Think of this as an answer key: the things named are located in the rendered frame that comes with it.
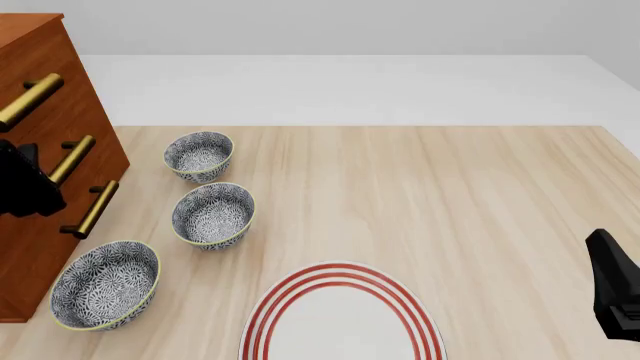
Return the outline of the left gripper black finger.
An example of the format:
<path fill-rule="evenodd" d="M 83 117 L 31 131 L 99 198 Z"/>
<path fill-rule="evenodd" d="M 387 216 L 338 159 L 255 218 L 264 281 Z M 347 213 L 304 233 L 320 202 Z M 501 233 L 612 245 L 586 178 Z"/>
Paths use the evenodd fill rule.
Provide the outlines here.
<path fill-rule="evenodd" d="M 12 212 L 15 207 L 19 186 L 16 181 L 15 146 L 8 140 L 0 139 L 0 215 Z"/>
<path fill-rule="evenodd" d="M 65 209 L 67 203 L 58 185 L 39 167 L 37 144 L 20 145 L 17 152 L 20 155 L 21 167 L 18 184 L 23 192 L 23 199 L 18 201 L 17 217 L 34 214 L 48 217 Z"/>

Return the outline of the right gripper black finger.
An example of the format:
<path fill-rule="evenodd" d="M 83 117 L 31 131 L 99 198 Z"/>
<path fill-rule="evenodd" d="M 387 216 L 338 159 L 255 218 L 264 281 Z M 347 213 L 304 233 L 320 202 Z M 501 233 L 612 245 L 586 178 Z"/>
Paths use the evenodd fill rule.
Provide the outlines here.
<path fill-rule="evenodd" d="M 611 306 L 640 306 L 640 267 L 604 229 L 585 240 L 594 275 L 594 311 Z"/>

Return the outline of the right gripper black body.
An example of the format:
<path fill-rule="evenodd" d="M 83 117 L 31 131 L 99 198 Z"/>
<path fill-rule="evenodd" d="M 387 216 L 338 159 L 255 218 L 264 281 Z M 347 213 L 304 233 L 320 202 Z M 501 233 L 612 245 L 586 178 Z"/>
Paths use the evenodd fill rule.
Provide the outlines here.
<path fill-rule="evenodd" d="M 608 339 L 640 342 L 640 305 L 594 305 L 594 314 Z"/>

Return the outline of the wooden cabinet drawer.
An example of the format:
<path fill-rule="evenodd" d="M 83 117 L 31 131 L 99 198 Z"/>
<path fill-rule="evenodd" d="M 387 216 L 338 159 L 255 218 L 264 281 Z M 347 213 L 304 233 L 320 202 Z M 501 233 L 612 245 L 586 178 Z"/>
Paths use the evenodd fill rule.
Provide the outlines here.
<path fill-rule="evenodd" d="M 129 167 L 114 129 L 89 131 L 64 141 L 78 141 L 85 135 L 96 139 L 95 146 L 59 188 L 66 208 L 48 217 L 38 214 L 17 217 L 23 192 L 18 184 L 21 167 L 18 146 L 15 146 L 19 192 L 12 212 L 0 215 L 0 323 L 25 323 L 33 317 L 82 241 L 59 233 L 60 227 L 79 224 L 97 197 L 89 193 L 89 188 L 105 185 L 110 180 L 119 182 Z M 61 148 L 64 141 L 52 141 L 48 146 L 36 143 L 39 167 L 47 176 L 69 152 Z"/>
<path fill-rule="evenodd" d="M 97 99 L 97 95 L 95 94 L 94 90 L 92 89 L 89 83 L 87 85 L 87 90 L 90 92 L 90 96 L 91 96 L 91 110 L 89 113 L 87 113 L 87 115 L 82 119 L 81 122 L 77 123 L 79 127 L 76 129 L 79 132 L 77 134 L 74 134 L 73 139 L 76 139 L 77 137 L 79 137 L 80 134 L 86 134 L 89 131 L 98 131 L 100 129 L 106 130 L 108 128 L 112 128 L 112 125 L 107 119 L 106 114 L 100 102 Z M 44 140 L 41 140 L 36 143 L 38 143 L 40 146 L 48 146 L 50 143 L 52 143 L 52 140 L 50 137 L 45 137 Z M 20 146 L 28 143 L 19 143 L 19 144 L 12 143 L 12 144 L 14 146 Z"/>
<path fill-rule="evenodd" d="M 88 77 L 59 21 L 48 23 L 0 48 L 0 110 L 26 92 L 23 83 L 59 74 L 64 86 L 0 138 L 36 143 L 72 140 L 91 110 Z"/>

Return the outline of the wooden cabinet with drawers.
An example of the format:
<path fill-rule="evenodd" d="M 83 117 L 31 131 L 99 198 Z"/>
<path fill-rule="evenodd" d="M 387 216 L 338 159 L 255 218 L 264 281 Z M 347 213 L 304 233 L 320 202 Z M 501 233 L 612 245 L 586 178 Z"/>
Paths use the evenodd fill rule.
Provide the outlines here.
<path fill-rule="evenodd" d="M 34 315 L 80 242 L 61 227 L 79 225 L 98 197 L 90 188 L 120 180 L 130 165 L 62 19 L 0 14 L 0 113 L 28 86 L 51 74 L 61 78 L 59 88 L 12 128 L 0 119 L 0 139 L 36 144 L 44 173 L 70 152 L 63 143 L 96 140 L 60 187 L 64 209 L 48 217 L 0 215 L 0 323 L 25 323 Z"/>

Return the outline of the blue patterned bowl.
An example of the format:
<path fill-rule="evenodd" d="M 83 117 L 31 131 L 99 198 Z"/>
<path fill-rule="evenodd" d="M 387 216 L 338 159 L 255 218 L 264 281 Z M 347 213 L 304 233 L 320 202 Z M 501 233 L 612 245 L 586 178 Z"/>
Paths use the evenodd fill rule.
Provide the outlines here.
<path fill-rule="evenodd" d="M 234 143 L 215 131 L 185 134 L 163 153 L 164 164 L 181 179 L 198 184 L 214 182 L 230 167 Z"/>
<path fill-rule="evenodd" d="M 139 317 L 154 299 L 159 257 L 136 241 L 108 242 L 81 255 L 54 282 L 49 308 L 55 322 L 78 332 L 117 329 Z"/>
<path fill-rule="evenodd" d="M 178 239 L 203 251 L 221 251 L 244 238 L 255 215 L 255 200 L 244 187 L 216 182 L 194 188 L 173 209 Z"/>

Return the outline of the white plate with red rings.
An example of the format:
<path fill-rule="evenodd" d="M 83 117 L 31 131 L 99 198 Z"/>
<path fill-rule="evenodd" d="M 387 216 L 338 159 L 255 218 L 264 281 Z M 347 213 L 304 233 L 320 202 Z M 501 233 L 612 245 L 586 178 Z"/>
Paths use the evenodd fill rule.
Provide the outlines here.
<path fill-rule="evenodd" d="M 297 269 L 258 300 L 238 360 L 447 360 L 443 338 L 401 281 L 363 263 Z"/>

